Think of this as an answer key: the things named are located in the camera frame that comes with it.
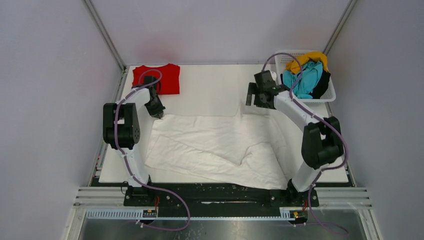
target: red cloth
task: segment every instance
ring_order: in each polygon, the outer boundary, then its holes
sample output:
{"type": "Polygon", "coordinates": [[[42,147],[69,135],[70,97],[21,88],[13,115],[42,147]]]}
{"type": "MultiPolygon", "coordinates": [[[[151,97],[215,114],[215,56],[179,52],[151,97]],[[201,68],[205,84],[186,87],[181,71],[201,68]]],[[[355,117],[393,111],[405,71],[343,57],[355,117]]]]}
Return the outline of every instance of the red cloth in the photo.
{"type": "MultiPolygon", "coordinates": [[[[140,83],[139,78],[144,72],[150,69],[157,69],[162,73],[160,85],[157,87],[159,90],[158,94],[180,94],[180,66],[171,63],[159,67],[148,67],[145,65],[136,67],[134,70],[132,70],[132,73],[134,74],[134,81],[132,82],[132,86],[134,87],[143,84],[145,77],[143,76],[143,78],[140,80],[140,83]]],[[[160,76],[159,72],[157,71],[148,72],[146,75],[155,76],[157,79],[160,76]]]]}

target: turquoise cloth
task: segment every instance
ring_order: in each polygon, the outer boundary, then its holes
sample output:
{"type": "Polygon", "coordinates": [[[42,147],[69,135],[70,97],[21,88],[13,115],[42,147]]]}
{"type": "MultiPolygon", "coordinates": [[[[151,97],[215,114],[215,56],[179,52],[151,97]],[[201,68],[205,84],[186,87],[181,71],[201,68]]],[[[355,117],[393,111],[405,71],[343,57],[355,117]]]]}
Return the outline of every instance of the turquoise cloth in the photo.
{"type": "MultiPolygon", "coordinates": [[[[303,76],[300,79],[299,83],[293,88],[293,93],[298,99],[311,99],[312,96],[309,95],[312,93],[314,88],[317,86],[317,83],[321,79],[323,74],[323,64],[322,62],[313,62],[308,61],[302,66],[303,76]]],[[[286,70],[281,74],[282,83],[287,87],[291,88],[298,79],[299,74],[292,74],[291,71],[286,70]]]]}

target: wrinkled white fabric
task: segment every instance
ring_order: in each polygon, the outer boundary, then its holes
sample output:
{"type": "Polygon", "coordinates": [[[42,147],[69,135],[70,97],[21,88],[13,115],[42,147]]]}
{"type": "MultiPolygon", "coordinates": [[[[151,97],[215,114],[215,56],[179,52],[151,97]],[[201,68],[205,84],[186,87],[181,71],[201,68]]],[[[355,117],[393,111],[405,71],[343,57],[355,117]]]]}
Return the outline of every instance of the wrinkled white fabric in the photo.
{"type": "Polygon", "coordinates": [[[287,151],[269,116],[170,114],[154,121],[144,164],[246,187],[285,189],[277,159],[287,151]]]}

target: gray wall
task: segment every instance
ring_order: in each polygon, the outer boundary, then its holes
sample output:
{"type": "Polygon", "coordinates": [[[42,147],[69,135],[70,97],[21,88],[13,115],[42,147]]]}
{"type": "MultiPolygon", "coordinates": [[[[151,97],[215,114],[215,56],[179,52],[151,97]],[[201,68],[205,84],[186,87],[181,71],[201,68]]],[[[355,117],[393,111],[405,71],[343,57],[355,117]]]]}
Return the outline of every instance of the gray wall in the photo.
{"type": "Polygon", "coordinates": [[[333,110],[385,239],[424,239],[424,1],[358,1],[329,53],[333,110]]]}
{"type": "Polygon", "coordinates": [[[127,65],[263,63],[324,50],[349,0],[93,0],[127,65]]]}
{"type": "Polygon", "coordinates": [[[120,71],[81,0],[0,5],[0,239],[56,240],[120,71]]]}

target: white plastic basket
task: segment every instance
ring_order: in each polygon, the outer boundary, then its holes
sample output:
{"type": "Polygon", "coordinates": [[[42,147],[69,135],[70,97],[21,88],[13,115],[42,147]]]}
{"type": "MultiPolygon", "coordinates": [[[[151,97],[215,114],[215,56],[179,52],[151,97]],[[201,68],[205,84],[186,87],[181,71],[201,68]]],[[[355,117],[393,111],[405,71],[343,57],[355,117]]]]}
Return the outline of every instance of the white plastic basket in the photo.
{"type": "MultiPolygon", "coordinates": [[[[288,53],[288,54],[291,54],[291,55],[297,57],[297,56],[301,56],[303,54],[313,52],[313,51],[315,51],[315,50],[279,50],[279,51],[276,51],[275,53],[288,53]]],[[[287,56],[287,55],[276,55],[275,56],[275,67],[276,67],[276,70],[277,70],[278,84],[282,84],[281,74],[285,71],[286,64],[291,62],[292,60],[293,60],[293,58],[291,58],[290,56],[287,56]]],[[[332,102],[335,99],[336,99],[336,92],[334,91],[333,81],[330,77],[330,80],[328,82],[328,89],[321,96],[320,99],[299,99],[299,100],[301,102],[304,102],[304,103],[327,103],[327,102],[332,102]]]]}

